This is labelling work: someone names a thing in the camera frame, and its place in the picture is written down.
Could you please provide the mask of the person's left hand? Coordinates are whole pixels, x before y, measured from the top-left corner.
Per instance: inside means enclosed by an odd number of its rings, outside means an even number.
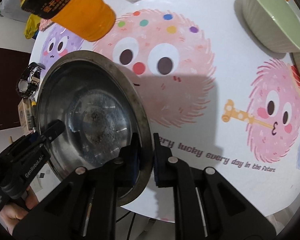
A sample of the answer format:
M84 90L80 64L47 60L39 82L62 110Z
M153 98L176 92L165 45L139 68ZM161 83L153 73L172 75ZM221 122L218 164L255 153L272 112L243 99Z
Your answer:
M25 198L26 207L31 210L39 204L38 198L34 193L32 187L26 189L27 197ZM12 203L5 205L0 211L0 216L6 224L7 231L12 235L15 226L22 220L29 212Z

